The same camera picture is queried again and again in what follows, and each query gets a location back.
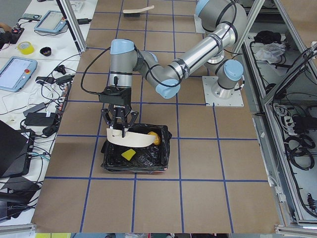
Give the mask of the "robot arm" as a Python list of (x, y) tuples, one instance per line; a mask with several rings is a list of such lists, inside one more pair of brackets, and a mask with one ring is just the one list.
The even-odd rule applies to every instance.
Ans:
[(234, 91), (244, 69), (239, 61), (227, 59), (224, 49), (242, 38), (247, 25), (244, 8), (233, 0), (200, 0), (195, 14), (200, 18), (207, 35), (166, 67), (159, 64), (153, 53), (137, 49), (133, 41), (112, 40), (110, 82), (99, 96), (101, 102), (108, 104), (102, 115), (110, 131), (118, 129), (118, 135), (125, 137), (138, 116), (131, 108), (134, 72), (139, 72), (164, 99), (174, 97), (180, 90), (181, 82), (202, 65), (218, 76), (216, 96)]

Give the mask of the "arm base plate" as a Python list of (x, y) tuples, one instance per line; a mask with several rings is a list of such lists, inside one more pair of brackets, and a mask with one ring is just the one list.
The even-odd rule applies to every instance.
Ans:
[(218, 84), (217, 76), (203, 76), (202, 83), (205, 105), (209, 107), (243, 107), (243, 98), (239, 83), (233, 89), (223, 89)]

